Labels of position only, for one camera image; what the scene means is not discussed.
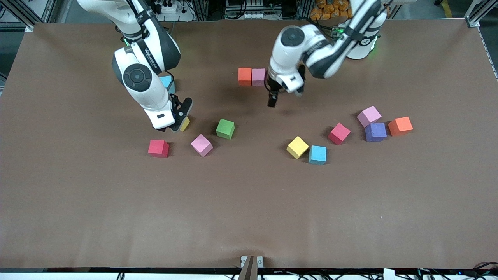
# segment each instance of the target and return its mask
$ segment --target green cube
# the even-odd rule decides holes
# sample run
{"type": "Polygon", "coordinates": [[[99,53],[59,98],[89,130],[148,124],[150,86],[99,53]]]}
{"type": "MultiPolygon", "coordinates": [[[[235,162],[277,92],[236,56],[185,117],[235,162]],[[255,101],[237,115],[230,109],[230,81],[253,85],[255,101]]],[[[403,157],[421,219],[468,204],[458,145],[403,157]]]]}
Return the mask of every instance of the green cube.
{"type": "Polygon", "coordinates": [[[220,120],[218,127],[216,128],[216,135],[225,139],[232,139],[232,135],[235,131],[235,123],[224,119],[220,120]]]}

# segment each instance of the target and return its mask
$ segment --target pink cube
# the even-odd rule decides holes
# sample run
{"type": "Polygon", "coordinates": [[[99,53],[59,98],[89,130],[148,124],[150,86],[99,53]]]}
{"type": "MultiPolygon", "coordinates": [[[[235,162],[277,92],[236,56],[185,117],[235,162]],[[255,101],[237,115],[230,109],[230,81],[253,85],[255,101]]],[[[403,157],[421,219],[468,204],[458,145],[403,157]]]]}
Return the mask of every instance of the pink cube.
{"type": "Polygon", "coordinates": [[[265,75],[266,75],[266,69],[253,69],[252,70],[252,85],[253,86],[264,86],[265,75]]]}
{"type": "Polygon", "coordinates": [[[192,147],[194,147],[194,149],[202,157],[205,157],[209,153],[209,151],[213,149],[213,145],[211,144],[211,142],[209,142],[209,140],[207,140],[202,134],[197,136],[197,138],[195,138],[195,140],[193,140],[190,145],[192,145],[192,147]]]}
{"type": "Polygon", "coordinates": [[[360,123],[362,123],[362,126],[366,128],[369,124],[375,123],[378,119],[380,119],[382,116],[380,113],[377,111],[375,106],[371,106],[363,110],[359,115],[358,115],[358,120],[360,123]]]}
{"type": "Polygon", "coordinates": [[[334,129],[329,134],[329,139],[332,140],[336,145],[342,144],[344,139],[349,135],[351,130],[347,129],[341,123],[338,123],[334,129]]]}
{"type": "Polygon", "coordinates": [[[154,157],[168,157],[169,144],[164,140],[151,140],[149,154],[154,157]]]}

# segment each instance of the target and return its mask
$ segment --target cube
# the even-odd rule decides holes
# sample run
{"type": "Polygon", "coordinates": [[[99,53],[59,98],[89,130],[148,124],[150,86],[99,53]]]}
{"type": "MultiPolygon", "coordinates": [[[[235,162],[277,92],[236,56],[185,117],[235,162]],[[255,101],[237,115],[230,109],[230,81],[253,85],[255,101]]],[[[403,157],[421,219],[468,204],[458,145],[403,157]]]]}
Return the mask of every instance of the cube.
{"type": "Polygon", "coordinates": [[[252,85],[252,69],[239,68],[239,85],[250,86],[252,85]]]}
{"type": "Polygon", "coordinates": [[[164,140],[151,140],[149,154],[153,157],[168,157],[169,144],[164,140]]]}
{"type": "Polygon", "coordinates": [[[367,128],[365,128],[365,134],[367,135],[368,142],[380,142],[387,137],[385,124],[369,124],[367,128]]]}
{"type": "Polygon", "coordinates": [[[195,140],[193,140],[190,145],[192,145],[192,147],[194,147],[194,149],[202,157],[205,157],[209,153],[209,151],[213,149],[213,145],[211,144],[211,142],[209,142],[209,140],[207,140],[202,134],[197,136],[197,138],[195,138],[195,140]]]}
{"type": "Polygon", "coordinates": [[[171,76],[159,77],[159,79],[166,89],[168,89],[169,85],[171,84],[171,87],[169,87],[168,89],[168,93],[175,93],[175,81],[171,83],[171,80],[173,80],[171,76]]]}
{"type": "Polygon", "coordinates": [[[358,115],[358,120],[360,121],[360,123],[362,123],[364,128],[366,128],[371,123],[375,123],[380,118],[381,115],[377,111],[375,106],[366,108],[358,115]]]}
{"type": "Polygon", "coordinates": [[[347,129],[342,123],[338,123],[336,127],[332,129],[328,137],[336,145],[340,145],[350,132],[351,130],[347,129]]]}
{"type": "Polygon", "coordinates": [[[323,165],[327,161],[327,148],[322,146],[311,146],[308,163],[323,165]]]}
{"type": "Polygon", "coordinates": [[[252,70],[252,85],[264,86],[264,78],[266,76],[266,69],[253,69],[252,70]]]}
{"type": "Polygon", "coordinates": [[[409,117],[394,119],[387,126],[392,136],[404,135],[413,130],[409,117]]]}
{"type": "Polygon", "coordinates": [[[189,119],[188,117],[185,117],[185,118],[183,119],[182,124],[180,125],[180,131],[181,131],[181,132],[184,132],[184,131],[185,131],[185,129],[187,129],[187,126],[188,126],[188,124],[189,124],[189,123],[190,123],[190,119],[189,119]]]}
{"type": "Polygon", "coordinates": [[[232,139],[235,131],[235,123],[224,119],[220,119],[218,127],[216,128],[216,135],[225,139],[232,139]]]}
{"type": "Polygon", "coordinates": [[[292,142],[287,146],[287,151],[295,158],[298,159],[300,156],[306,152],[309,148],[308,144],[306,144],[301,137],[296,137],[292,142]]]}

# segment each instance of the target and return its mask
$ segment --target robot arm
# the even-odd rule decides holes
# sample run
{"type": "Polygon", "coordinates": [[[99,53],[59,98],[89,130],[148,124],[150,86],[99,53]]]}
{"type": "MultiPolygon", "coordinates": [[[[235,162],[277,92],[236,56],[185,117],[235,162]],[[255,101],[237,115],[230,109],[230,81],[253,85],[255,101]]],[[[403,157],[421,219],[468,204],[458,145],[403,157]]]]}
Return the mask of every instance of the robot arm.
{"type": "Polygon", "coordinates": [[[313,24],[285,27],[275,41],[270,58],[268,106],[275,106],[280,88],[296,95],[302,94],[304,69],[299,71],[297,65],[300,61],[313,77],[327,79],[339,70],[346,57],[366,57],[373,49],[377,33],[387,17],[385,9],[381,8],[380,0],[365,0],[334,45],[313,24]]]}
{"type": "Polygon", "coordinates": [[[114,52],[112,68],[119,82],[139,103],[160,131],[177,131],[187,117],[192,100],[183,103],[169,94],[158,74],[175,68],[180,61],[178,45],[143,0],[78,0],[88,11],[112,20],[130,46],[114,52]]]}

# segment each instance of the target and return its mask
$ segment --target brown table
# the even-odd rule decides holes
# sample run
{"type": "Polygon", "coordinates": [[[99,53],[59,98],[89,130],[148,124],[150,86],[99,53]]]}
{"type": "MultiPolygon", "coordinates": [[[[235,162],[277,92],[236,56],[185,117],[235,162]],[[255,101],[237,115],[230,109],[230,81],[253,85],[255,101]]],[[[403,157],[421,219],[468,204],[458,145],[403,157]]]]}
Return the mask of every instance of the brown table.
{"type": "Polygon", "coordinates": [[[391,20],[372,54],[302,98],[266,106],[238,67],[266,67],[288,22],[177,24],[184,133],[152,129],[115,78],[106,24],[38,24],[1,102],[1,267],[470,268],[498,259],[498,83],[477,29],[391,20]],[[359,110],[410,116],[414,132],[364,141],[359,110]],[[220,118],[232,140],[215,136],[220,118]],[[326,134],[352,130],[342,146],[326,134]],[[190,146],[204,134],[215,147],[190,146]],[[328,163],[295,160],[296,136],[328,163]],[[148,156],[150,139],[169,158],[148,156]]]}

